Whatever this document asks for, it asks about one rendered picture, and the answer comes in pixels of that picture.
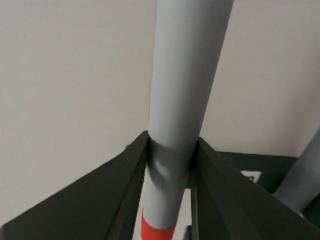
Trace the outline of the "beige wall panel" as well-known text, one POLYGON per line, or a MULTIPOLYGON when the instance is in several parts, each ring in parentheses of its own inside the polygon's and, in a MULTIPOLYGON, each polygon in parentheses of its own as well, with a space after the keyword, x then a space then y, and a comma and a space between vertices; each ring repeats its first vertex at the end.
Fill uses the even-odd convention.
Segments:
MULTIPOLYGON (((158 0, 0 0, 0 226, 149 128, 158 0)), ((199 137, 298 157, 320 124, 320 0, 234 0, 199 137)))

